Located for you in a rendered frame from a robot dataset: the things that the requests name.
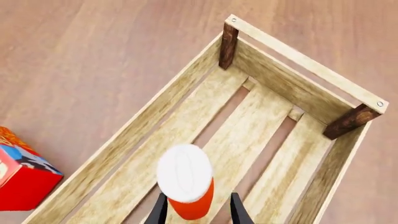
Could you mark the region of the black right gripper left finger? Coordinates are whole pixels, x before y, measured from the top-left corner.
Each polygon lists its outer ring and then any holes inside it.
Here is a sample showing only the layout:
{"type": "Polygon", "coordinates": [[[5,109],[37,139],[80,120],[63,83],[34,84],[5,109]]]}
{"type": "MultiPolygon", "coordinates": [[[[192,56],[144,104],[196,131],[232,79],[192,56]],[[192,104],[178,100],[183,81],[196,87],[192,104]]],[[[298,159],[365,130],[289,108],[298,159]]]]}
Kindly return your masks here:
{"type": "Polygon", "coordinates": [[[166,195],[159,194],[152,211],[145,220],[144,224],[165,224],[167,218],[168,201],[166,195]]]}

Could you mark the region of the red printed food box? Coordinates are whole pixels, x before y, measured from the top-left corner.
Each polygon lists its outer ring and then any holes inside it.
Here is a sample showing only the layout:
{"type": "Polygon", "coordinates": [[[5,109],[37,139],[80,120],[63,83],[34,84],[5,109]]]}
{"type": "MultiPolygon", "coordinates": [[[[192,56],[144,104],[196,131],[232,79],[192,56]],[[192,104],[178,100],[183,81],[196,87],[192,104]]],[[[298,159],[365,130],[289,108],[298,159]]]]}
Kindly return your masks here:
{"type": "Polygon", "coordinates": [[[62,179],[60,171],[0,126],[0,211],[36,208],[62,179]]]}

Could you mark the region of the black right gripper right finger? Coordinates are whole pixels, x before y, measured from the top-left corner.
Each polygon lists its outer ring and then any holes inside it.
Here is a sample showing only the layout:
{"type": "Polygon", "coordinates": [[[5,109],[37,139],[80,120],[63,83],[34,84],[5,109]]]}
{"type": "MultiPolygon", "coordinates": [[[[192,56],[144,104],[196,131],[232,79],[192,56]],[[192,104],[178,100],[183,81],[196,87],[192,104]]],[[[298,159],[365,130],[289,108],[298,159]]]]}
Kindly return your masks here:
{"type": "Polygon", "coordinates": [[[233,224],[254,224],[236,192],[231,194],[231,219],[233,224]]]}

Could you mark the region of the wooden slat tray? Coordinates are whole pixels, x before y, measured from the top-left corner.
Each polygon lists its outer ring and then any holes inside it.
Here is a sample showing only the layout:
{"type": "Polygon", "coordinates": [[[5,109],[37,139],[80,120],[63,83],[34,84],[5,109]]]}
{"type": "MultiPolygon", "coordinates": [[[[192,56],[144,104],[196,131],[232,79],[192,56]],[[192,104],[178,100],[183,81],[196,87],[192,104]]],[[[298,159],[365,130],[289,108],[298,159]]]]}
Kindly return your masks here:
{"type": "Polygon", "coordinates": [[[249,94],[203,150],[210,224],[319,224],[371,121],[389,103],[237,16],[22,224],[122,224],[156,184],[161,154],[191,143],[230,98],[249,94]]]}

